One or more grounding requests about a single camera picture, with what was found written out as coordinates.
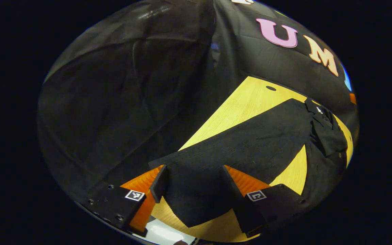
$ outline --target black cloth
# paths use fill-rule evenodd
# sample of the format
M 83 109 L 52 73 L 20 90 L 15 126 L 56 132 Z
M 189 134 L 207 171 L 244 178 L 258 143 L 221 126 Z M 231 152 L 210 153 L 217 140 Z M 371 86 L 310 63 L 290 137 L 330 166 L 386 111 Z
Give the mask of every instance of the black cloth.
M 308 99 L 289 99 L 276 107 L 179 152 L 154 160 L 151 168 L 170 170 L 165 200 L 188 227 L 229 211 L 234 195 L 221 174 L 228 165 L 265 183 L 271 183 L 307 146 L 310 180 L 304 197 L 315 203 L 334 187 L 346 166 L 347 142 L 336 121 L 317 112 Z M 330 157 L 336 154 L 336 161 Z
M 149 171 L 148 161 L 177 151 L 221 105 L 213 31 L 212 1 L 148 0 L 64 51 L 42 88 L 38 132 L 73 199 Z

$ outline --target orange letter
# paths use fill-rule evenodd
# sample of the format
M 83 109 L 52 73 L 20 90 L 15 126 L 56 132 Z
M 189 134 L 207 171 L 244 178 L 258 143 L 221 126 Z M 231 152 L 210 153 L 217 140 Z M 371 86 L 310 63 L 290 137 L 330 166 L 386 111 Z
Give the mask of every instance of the orange letter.
M 309 45 L 311 46 L 311 54 L 309 55 L 309 57 L 311 57 L 311 59 L 319 63 L 323 61 L 323 65 L 324 66 L 327 65 L 331 73 L 333 73 L 335 76 L 338 76 L 335 60 L 333 59 L 333 54 L 331 54 L 331 52 L 326 48 L 325 51 L 322 51 L 320 46 L 310 37 L 307 37 L 305 35 L 304 37 L 308 40 Z

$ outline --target orange object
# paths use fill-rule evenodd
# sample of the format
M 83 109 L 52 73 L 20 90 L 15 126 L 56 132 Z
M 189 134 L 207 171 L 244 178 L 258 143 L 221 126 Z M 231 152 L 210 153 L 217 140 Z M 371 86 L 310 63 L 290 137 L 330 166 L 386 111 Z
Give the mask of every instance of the orange object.
M 355 94 L 350 94 L 350 102 L 352 102 L 353 104 L 356 104 Z
M 135 213 L 129 223 L 129 226 L 142 233 L 145 231 L 146 224 L 148 223 L 149 217 L 151 216 L 152 210 L 155 206 L 155 200 L 149 188 L 162 167 L 163 165 L 154 168 L 151 171 L 148 171 L 120 186 L 122 188 L 143 192 L 146 195 L 146 199 L 143 201 L 137 213 Z
M 258 180 L 248 174 L 245 174 L 237 169 L 231 168 L 230 166 L 226 166 L 229 174 L 231 175 L 232 179 L 234 180 L 235 184 L 237 185 L 238 189 L 240 190 L 243 197 L 253 191 L 259 191 L 265 188 L 269 188 L 270 185 L 264 183 L 261 180 Z

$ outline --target black backdrop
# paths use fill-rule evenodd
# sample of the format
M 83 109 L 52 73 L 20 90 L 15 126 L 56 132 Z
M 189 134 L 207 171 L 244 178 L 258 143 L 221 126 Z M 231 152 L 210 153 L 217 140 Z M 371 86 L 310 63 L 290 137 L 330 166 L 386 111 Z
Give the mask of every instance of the black backdrop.
M 36 138 L 40 86 L 85 29 L 129 1 L 0 1 L 0 244 L 135 244 L 56 185 Z M 361 130 L 347 173 L 272 244 L 392 244 L 392 1 L 277 1 L 316 33 L 357 91 Z

